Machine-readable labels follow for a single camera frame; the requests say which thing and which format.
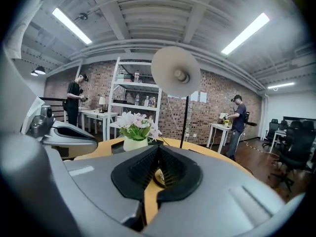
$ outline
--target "white vase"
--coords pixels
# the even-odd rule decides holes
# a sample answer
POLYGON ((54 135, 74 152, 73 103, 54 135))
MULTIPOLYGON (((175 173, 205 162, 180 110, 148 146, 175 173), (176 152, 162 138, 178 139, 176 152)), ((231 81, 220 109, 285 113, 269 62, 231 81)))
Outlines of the white vase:
POLYGON ((127 138, 126 136, 124 136, 124 144, 123 144, 123 148, 125 151, 131 151, 137 148, 142 148, 148 146, 148 140, 147 138, 141 141, 136 141, 136 140, 131 140, 129 138, 127 138))

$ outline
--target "person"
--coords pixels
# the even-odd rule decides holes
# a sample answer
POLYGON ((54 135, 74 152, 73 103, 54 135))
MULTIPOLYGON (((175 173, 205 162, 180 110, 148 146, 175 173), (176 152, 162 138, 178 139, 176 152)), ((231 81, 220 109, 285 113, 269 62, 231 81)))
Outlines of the person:
POLYGON ((80 85, 84 82, 88 81, 88 77, 86 74, 79 75, 78 78, 68 85, 67 90, 67 113, 68 113, 68 123, 77 125, 77 118, 79 113, 79 99, 83 100, 84 95, 80 95, 82 91, 80 91, 80 85))
POLYGON ((235 152, 237 150, 239 138, 244 130, 244 121, 247 110, 240 95, 236 95, 232 99, 232 102, 238 105, 238 108, 235 114, 226 116, 226 119, 233 119, 232 137, 229 144, 227 157, 235 161, 235 152))

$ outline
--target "round table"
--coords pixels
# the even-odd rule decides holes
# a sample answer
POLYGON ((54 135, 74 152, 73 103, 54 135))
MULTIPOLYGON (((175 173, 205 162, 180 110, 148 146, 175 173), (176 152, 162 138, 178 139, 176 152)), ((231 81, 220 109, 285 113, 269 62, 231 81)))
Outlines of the round table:
MULTIPOLYGON (((117 138, 117 139, 113 139, 113 140, 100 142, 98 145, 98 148, 94 152, 87 154, 87 155, 84 155, 84 156, 76 157, 75 160, 111 156, 112 155, 111 145, 118 143, 122 140, 124 140, 124 138, 117 138)), ((177 148, 180 147, 180 140, 175 140, 175 139, 170 139, 170 138, 164 138, 164 140, 165 140, 163 143, 164 145, 169 144, 170 146, 173 146, 173 147, 177 147, 177 148)), ((240 166, 238 163, 236 163, 233 160, 230 160, 226 156, 221 155, 213 150, 210 150, 210 149, 205 148, 205 147, 201 147, 199 145, 196 145, 196 144, 193 144, 190 142, 185 142, 185 141, 183 142, 182 148, 187 149, 187 150, 196 151, 200 154, 203 154, 203 155, 206 155, 209 157, 214 157, 214 158, 218 158, 218 159, 227 161, 230 164, 235 165, 236 167, 240 168, 242 171, 244 171, 247 174, 249 174, 250 176, 252 176, 245 168, 240 166)), ((151 180, 151 182, 149 183, 149 185, 145 189, 145 212, 146 212, 147 223, 149 223, 158 212, 156 198, 157 198, 157 193, 161 190, 162 190, 162 188, 159 187, 157 184, 155 184, 153 180, 151 180)))

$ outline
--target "ceiling light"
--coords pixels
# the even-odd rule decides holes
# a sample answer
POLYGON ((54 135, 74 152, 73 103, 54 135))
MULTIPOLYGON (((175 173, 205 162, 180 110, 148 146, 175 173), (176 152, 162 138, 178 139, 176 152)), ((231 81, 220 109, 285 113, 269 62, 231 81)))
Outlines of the ceiling light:
POLYGON ((268 89, 280 88, 280 87, 290 86, 290 85, 294 85, 294 83, 293 82, 289 82, 289 83, 280 84, 280 85, 276 85, 276 86, 269 86, 268 89))
POLYGON ((269 21, 270 19, 266 16, 266 14, 261 13, 259 17, 257 17, 245 30, 242 31, 241 34, 236 37, 236 39, 224 48, 222 53, 229 54, 232 52, 269 21))
POLYGON ((65 26, 76 34, 84 43, 90 44, 92 41, 76 26, 60 9, 56 8, 53 15, 58 18, 65 26))
POLYGON ((46 74, 45 69, 42 66, 37 67, 35 69, 35 72, 40 74, 40 75, 45 75, 46 74))
POLYGON ((38 76, 38 74, 36 74, 35 71, 32 71, 32 72, 31 72, 31 75, 33 75, 33 76, 35 76, 35 77, 38 76))

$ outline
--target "black lamp stand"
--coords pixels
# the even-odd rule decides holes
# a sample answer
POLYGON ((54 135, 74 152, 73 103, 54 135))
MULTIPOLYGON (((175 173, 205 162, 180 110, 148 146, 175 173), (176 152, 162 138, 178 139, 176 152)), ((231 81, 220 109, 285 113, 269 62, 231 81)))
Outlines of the black lamp stand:
POLYGON ((189 96, 187 96, 186 100, 186 110, 184 112, 184 120, 183 120, 183 128, 182 128, 182 136, 181 136, 181 143, 180 143, 180 148, 182 148, 183 140, 184 140, 184 135, 186 133, 186 125, 187 125, 187 116, 188 116, 188 106, 189 106, 189 96))

